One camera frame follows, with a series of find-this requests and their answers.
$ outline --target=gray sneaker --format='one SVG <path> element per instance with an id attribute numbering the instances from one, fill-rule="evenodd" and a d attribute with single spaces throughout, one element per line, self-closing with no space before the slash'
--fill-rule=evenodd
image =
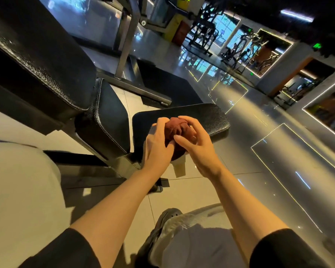
<path id="1" fill-rule="evenodd" d="M 145 243 L 142 245 L 142 247 L 139 249 L 135 262 L 134 267 L 135 268 L 152 268 L 156 267 L 149 263 L 149 253 L 152 250 L 152 247 L 154 243 L 157 241 L 157 239 L 160 237 L 161 231 L 163 226 L 165 225 L 166 221 L 169 220 L 171 217 L 179 216 L 183 214 L 179 209 L 176 208 L 170 208 L 160 215 L 159 219 L 156 222 L 155 228 L 150 233 L 149 237 L 146 239 Z"/>

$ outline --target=black leather bench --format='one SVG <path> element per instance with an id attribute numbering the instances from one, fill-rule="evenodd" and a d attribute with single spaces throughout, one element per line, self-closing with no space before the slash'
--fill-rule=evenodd
<path id="1" fill-rule="evenodd" d="M 39 0 L 0 0 L 0 112 L 43 134 L 74 123 L 81 144 L 107 164 L 120 157 L 141 162 L 143 141 L 158 117 L 195 117 L 213 140 L 229 129 L 227 117 L 209 103 L 137 113 L 130 154 L 123 104 Z"/>

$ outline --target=black sleeve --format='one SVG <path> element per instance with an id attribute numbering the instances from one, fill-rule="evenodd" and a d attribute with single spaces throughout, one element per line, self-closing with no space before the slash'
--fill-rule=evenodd
<path id="1" fill-rule="evenodd" d="M 68 228 L 19 268 L 101 268 L 87 240 L 76 230 Z"/>
<path id="2" fill-rule="evenodd" d="M 281 229 L 259 241 L 250 268 L 326 268 L 329 267 L 293 230 Z"/>

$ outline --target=hand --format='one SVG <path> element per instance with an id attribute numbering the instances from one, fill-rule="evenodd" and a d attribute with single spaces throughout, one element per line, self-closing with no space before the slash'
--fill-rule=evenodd
<path id="1" fill-rule="evenodd" d="M 196 131 L 197 143 L 193 144 L 180 135 L 174 135 L 175 142 L 188 151 L 197 169 L 204 177 L 208 179 L 218 177 L 223 165 L 215 152 L 209 134 L 197 119 L 187 116 L 179 116 L 179 118 L 186 120 Z"/>
<path id="2" fill-rule="evenodd" d="M 165 172 L 174 153 L 174 140 L 165 147 L 164 129 L 169 120 L 167 117 L 158 118 L 157 123 L 153 124 L 156 127 L 155 133 L 148 134 L 145 141 L 143 170 L 150 171 L 157 178 Z"/>

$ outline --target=green exit sign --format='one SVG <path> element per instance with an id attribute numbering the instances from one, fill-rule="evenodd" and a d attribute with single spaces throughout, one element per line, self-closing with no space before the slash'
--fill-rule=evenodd
<path id="1" fill-rule="evenodd" d="M 313 48 L 314 49 L 320 49 L 322 47 L 322 45 L 320 43 L 316 43 Z"/>

